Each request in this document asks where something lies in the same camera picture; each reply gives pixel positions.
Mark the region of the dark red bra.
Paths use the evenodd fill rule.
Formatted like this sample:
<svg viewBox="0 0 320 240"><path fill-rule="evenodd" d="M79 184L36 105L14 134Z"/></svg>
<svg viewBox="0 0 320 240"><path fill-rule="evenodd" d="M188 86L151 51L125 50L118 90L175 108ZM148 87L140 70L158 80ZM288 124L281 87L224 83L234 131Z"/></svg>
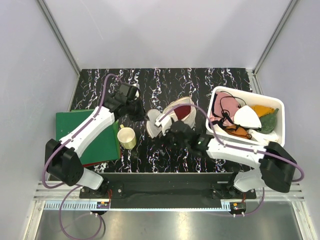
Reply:
<svg viewBox="0 0 320 240"><path fill-rule="evenodd" d="M182 105L174 109L174 113L179 121L182 121L191 113L191 106Z"/></svg>

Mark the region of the beige mesh laundry bag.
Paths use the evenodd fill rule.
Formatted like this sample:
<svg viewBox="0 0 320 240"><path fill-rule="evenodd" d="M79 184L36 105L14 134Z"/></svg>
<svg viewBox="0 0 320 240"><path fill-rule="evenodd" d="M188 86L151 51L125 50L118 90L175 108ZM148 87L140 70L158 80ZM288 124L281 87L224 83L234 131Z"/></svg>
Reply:
<svg viewBox="0 0 320 240"><path fill-rule="evenodd" d="M148 121L146 122L146 131L148 135L154 139L166 134L174 122L182 121L191 128L195 125L196 108L189 96L179 98L171 102L163 112L157 109L151 109L147 112Z"/></svg>

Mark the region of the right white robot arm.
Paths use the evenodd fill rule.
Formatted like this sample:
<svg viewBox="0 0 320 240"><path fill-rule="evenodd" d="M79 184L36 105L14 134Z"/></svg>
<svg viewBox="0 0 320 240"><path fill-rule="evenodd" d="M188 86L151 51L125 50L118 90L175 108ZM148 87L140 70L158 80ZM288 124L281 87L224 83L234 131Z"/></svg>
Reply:
<svg viewBox="0 0 320 240"><path fill-rule="evenodd" d="M169 145L186 148L199 158L224 159L251 167L250 171L236 172L231 177L226 188L232 198L256 188L268 187L280 193L290 191L298 165L276 142L263 146L224 141L196 133L182 121L170 124L160 133Z"/></svg>

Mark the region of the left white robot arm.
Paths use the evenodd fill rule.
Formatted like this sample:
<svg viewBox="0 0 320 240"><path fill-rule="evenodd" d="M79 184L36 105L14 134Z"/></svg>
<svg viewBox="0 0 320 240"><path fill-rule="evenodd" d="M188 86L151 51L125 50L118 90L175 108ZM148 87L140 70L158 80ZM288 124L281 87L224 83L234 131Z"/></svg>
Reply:
<svg viewBox="0 0 320 240"><path fill-rule="evenodd" d="M45 145L42 174L60 180L59 186L87 187L95 197L103 198L108 193L104 178L85 168L80 158L97 136L124 116L133 122L147 120L137 83L121 83L113 94L103 94L100 104L77 128L60 140L50 139Z"/></svg>

